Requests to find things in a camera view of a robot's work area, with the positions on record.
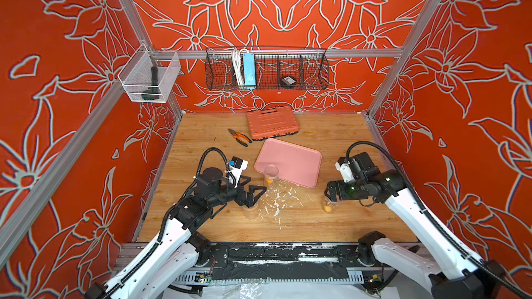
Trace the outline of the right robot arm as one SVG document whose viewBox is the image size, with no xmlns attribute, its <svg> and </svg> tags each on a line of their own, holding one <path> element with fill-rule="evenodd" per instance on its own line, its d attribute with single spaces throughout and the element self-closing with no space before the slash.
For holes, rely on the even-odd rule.
<svg viewBox="0 0 532 299">
<path fill-rule="evenodd" d="M 328 182 L 324 195 L 332 202 L 371 199 L 403 220 L 429 251 L 429 259 L 404 249 L 381 232 L 358 240 L 357 260 L 366 267 L 386 264 L 421 285 L 433 298 L 496 298 L 501 287 L 520 298 L 528 294 L 504 279 L 496 261 L 485 261 L 428 209 L 398 170 L 381 172 L 363 152 L 335 164 L 342 178 Z"/>
</svg>

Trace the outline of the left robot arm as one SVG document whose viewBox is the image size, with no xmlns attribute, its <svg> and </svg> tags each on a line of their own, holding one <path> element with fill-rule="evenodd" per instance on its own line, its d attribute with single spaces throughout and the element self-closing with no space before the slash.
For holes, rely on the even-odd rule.
<svg viewBox="0 0 532 299">
<path fill-rule="evenodd" d="M 209 167 L 195 176 L 181 199 L 170 207 L 158 234 L 115 277 L 93 284 L 85 298 L 156 298 L 196 264 L 209 241 L 198 229 L 228 203 L 252 208 L 267 188 L 250 177 Z"/>
</svg>

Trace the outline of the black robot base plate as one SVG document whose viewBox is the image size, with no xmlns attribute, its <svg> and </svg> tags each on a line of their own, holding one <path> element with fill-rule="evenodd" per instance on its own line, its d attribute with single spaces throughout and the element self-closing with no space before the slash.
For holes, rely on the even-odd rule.
<svg viewBox="0 0 532 299">
<path fill-rule="evenodd" d="M 386 278 L 393 269 L 357 259 L 356 243 L 216 242 L 210 259 L 179 275 L 179 285 L 232 285 L 241 282 L 316 282 L 357 285 Z"/>
</svg>

